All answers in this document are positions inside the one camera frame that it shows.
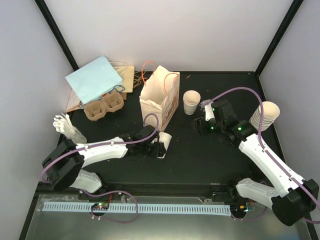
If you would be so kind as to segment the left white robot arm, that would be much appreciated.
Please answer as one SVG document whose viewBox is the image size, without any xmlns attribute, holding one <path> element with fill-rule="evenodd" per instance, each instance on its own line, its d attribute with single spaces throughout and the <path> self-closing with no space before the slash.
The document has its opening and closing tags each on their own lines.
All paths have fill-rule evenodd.
<svg viewBox="0 0 320 240">
<path fill-rule="evenodd" d="M 85 167 L 136 155 L 163 159 L 171 139 L 170 134 L 151 125 L 100 142 L 74 143 L 66 139 L 43 161 L 44 175 L 55 191 L 75 188 L 101 200 L 107 195 L 108 188 L 98 173 L 89 172 Z"/>
</svg>

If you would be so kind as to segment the cream bear paper bag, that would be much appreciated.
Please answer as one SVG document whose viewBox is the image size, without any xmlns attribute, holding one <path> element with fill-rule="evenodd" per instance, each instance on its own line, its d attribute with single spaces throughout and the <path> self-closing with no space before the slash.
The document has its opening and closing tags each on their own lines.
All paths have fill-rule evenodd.
<svg viewBox="0 0 320 240">
<path fill-rule="evenodd" d="M 142 78 L 139 102 L 145 123 L 163 132 L 179 106 L 180 73 L 159 65 L 148 79 Z"/>
</svg>

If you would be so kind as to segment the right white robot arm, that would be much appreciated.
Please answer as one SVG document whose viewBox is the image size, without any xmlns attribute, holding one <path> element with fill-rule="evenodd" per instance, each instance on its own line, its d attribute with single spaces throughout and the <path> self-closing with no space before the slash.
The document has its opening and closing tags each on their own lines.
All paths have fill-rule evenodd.
<svg viewBox="0 0 320 240">
<path fill-rule="evenodd" d="M 228 187 L 230 200 L 252 199 L 270 208 L 286 226 L 292 226 L 316 208 L 319 185 L 313 179 L 305 180 L 288 167 L 259 137 L 257 129 L 249 121 L 238 120 L 227 100 L 208 99 L 199 106 L 205 115 L 194 121 L 198 131 L 202 134 L 217 133 L 225 144 L 237 147 L 272 184 L 268 186 L 244 178 Z"/>
</svg>

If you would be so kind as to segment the white paper coffee cup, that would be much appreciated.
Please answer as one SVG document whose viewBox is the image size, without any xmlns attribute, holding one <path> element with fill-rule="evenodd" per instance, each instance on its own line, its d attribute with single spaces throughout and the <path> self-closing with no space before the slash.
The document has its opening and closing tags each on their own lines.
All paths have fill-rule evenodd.
<svg viewBox="0 0 320 240">
<path fill-rule="evenodd" d="M 168 134 L 168 133 L 165 133 L 165 132 L 160 132 L 159 136 L 160 136 L 159 142 L 164 143 L 165 148 L 166 148 L 166 153 L 167 153 L 169 145 L 170 145 L 170 142 L 171 142 L 171 139 L 172 139 L 172 136 L 170 134 Z"/>
</svg>

